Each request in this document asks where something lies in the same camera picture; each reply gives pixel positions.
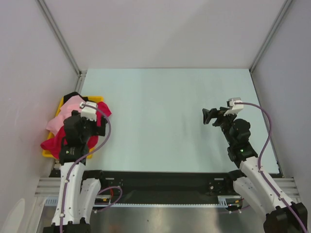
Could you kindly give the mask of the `pink t shirt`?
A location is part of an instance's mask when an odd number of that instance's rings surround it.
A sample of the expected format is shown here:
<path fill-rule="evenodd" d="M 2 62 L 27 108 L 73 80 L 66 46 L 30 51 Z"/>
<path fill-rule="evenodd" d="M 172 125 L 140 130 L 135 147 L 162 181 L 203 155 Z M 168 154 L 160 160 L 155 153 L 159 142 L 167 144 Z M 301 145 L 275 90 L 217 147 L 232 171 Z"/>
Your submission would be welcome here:
<path fill-rule="evenodd" d="M 46 129 L 56 135 L 59 130 L 64 126 L 64 120 L 71 116 L 71 112 L 76 110 L 81 112 L 80 104 L 85 101 L 78 95 L 69 98 L 60 108 L 59 114 L 50 120 Z"/>

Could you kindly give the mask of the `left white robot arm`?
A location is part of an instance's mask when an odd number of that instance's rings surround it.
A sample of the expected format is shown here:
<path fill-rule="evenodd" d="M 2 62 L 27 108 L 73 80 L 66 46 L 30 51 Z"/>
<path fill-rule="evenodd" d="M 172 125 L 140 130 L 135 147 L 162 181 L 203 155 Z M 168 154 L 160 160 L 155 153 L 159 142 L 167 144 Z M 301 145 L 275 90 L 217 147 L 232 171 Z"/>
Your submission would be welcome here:
<path fill-rule="evenodd" d="M 85 107 L 72 111 L 64 121 L 65 144 L 59 153 L 61 183 L 57 207 L 45 233 L 89 233 L 90 217 L 97 194 L 107 190 L 107 181 L 100 177 L 83 178 L 88 141 L 99 135 L 97 111 Z"/>

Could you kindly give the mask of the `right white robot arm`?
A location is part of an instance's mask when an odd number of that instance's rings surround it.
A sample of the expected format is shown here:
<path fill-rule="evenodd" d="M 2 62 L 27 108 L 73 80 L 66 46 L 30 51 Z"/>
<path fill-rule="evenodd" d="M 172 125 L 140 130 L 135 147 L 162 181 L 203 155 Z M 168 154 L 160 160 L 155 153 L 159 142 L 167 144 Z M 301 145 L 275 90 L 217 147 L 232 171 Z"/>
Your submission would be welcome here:
<path fill-rule="evenodd" d="M 220 127 L 229 147 L 228 156 L 237 166 L 233 178 L 224 182 L 230 195 L 239 194 L 263 221 L 266 233 L 306 233 L 308 210 L 303 203 L 296 203 L 283 191 L 265 170 L 259 156 L 251 146 L 251 125 L 237 118 L 229 108 L 202 109 L 203 123 L 212 119 L 214 127 Z"/>

